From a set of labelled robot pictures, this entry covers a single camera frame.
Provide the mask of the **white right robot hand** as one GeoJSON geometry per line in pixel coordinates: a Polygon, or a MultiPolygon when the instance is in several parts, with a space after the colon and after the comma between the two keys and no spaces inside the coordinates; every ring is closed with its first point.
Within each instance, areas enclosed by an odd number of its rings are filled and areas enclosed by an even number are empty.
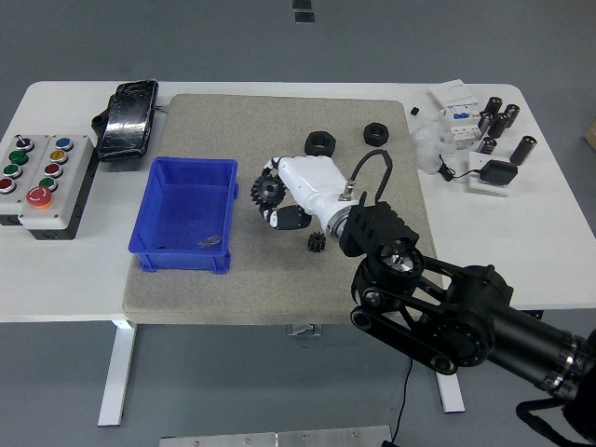
{"type": "Polygon", "coordinates": [[[276,169],[293,200],[316,216],[328,237],[339,238],[352,206],[358,201],[354,181],[347,180],[328,156],[276,156],[265,165],[276,169]]]}

